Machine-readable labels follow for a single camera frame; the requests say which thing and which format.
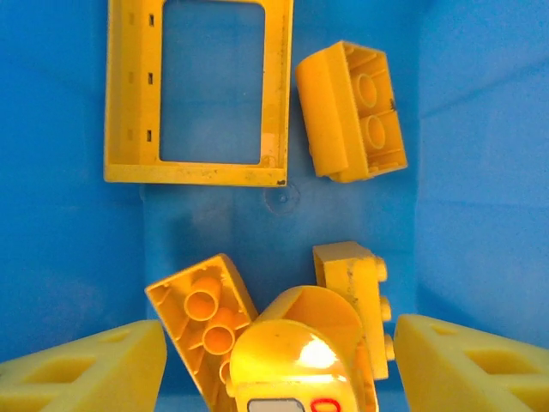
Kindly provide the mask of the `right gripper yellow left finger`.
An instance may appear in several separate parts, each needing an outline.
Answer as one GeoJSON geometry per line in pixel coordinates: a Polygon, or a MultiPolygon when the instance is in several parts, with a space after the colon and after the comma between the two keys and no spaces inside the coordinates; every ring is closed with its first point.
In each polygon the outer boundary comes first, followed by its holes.
{"type": "Polygon", "coordinates": [[[3,411],[152,411],[167,359],[157,320],[141,320],[1,365],[3,411]]]}

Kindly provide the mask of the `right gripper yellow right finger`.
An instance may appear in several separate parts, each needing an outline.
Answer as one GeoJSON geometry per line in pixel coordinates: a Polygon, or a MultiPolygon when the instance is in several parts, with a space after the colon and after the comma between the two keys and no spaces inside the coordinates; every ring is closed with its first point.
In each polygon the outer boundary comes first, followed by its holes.
{"type": "Polygon", "coordinates": [[[417,314],[395,327],[395,358],[412,411],[546,411],[548,351],[417,314]]]}

